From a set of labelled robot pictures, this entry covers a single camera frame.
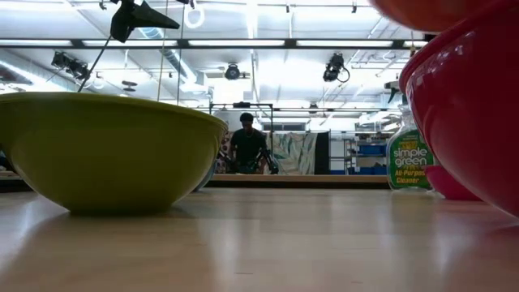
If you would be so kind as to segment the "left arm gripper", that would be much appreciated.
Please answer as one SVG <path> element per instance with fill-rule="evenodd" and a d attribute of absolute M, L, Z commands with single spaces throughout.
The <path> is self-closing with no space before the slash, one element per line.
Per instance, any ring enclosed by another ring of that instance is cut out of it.
<path fill-rule="evenodd" d="M 151 8 L 146 2 L 136 5 L 134 0 L 117 1 L 119 8 L 111 19 L 110 35 L 125 43 L 137 28 L 179 29 L 180 24 L 170 17 Z"/>

